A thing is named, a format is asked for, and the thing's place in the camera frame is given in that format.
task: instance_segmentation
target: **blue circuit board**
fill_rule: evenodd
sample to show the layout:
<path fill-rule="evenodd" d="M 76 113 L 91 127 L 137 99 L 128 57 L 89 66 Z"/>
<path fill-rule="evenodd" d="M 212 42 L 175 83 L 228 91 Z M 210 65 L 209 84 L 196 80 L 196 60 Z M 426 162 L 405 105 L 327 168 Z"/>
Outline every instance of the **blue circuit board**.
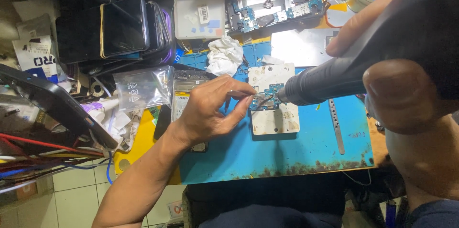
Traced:
<path fill-rule="evenodd" d="M 230 17 L 231 26 L 233 30 L 246 33 L 296 17 L 320 15 L 323 10 L 322 0 L 290 0 L 290 2 L 291 4 L 286 10 L 257 18 L 251 7 L 246 6 L 239 9 L 238 2 L 233 0 L 232 7 L 235 14 Z"/>
<path fill-rule="evenodd" d="M 284 84 L 270 84 L 269 89 L 265 89 L 264 93 L 258 93 L 258 95 L 264 96 L 269 99 L 262 99 L 255 97 L 250 104 L 249 108 L 251 111 L 261 111 L 261 110 L 273 110 L 279 109 L 279 105 L 283 102 L 280 102 L 277 93 L 279 90 L 284 87 Z"/>

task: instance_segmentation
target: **floor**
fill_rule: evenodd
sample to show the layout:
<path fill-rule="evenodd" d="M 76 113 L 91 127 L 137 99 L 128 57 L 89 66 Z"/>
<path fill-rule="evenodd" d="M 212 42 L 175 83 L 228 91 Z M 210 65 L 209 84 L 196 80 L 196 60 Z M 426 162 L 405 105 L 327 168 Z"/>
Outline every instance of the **floor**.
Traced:
<path fill-rule="evenodd" d="M 110 176 L 116 179 L 113 168 Z M 31 200 L 0 216 L 0 228 L 89 228 L 110 184 L 106 166 L 71 170 L 53 176 L 52 195 Z M 179 201 L 185 185 L 167 186 L 142 227 L 156 227 L 169 220 L 166 204 Z"/>

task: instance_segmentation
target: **dark shirt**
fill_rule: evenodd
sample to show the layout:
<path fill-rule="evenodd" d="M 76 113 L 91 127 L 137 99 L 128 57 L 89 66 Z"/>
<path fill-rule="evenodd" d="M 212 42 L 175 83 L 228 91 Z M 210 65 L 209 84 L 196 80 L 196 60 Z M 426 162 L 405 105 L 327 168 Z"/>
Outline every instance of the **dark shirt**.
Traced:
<path fill-rule="evenodd" d="M 409 217 L 412 228 L 459 227 L 459 201 L 439 200 L 421 205 Z M 199 228 L 340 228 L 341 216 L 301 213 L 287 207 L 251 205 L 220 214 Z"/>

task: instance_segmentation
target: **white tissue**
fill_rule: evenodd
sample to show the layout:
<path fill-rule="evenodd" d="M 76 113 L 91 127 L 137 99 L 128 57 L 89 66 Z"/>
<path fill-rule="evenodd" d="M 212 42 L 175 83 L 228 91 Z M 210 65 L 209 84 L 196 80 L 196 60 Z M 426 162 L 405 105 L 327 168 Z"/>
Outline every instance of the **white tissue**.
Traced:
<path fill-rule="evenodd" d="M 209 49 L 210 52 L 207 55 L 209 66 L 206 72 L 211 72 L 217 76 L 226 73 L 233 76 L 237 72 L 244 54 L 238 40 L 225 34 L 221 39 L 209 43 Z"/>
<path fill-rule="evenodd" d="M 263 59 L 261 60 L 261 62 L 272 65 L 280 65 L 284 63 L 283 60 L 269 55 L 263 55 Z"/>

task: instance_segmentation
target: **white plastic box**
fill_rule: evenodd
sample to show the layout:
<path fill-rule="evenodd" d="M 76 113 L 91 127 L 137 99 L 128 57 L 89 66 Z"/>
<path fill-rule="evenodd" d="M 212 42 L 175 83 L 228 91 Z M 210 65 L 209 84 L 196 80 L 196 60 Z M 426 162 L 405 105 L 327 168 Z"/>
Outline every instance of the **white plastic box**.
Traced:
<path fill-rule="evenodd" d="M 219 39 L 225 33 L 225 0 L 174 0 L 177 39 Z"/>

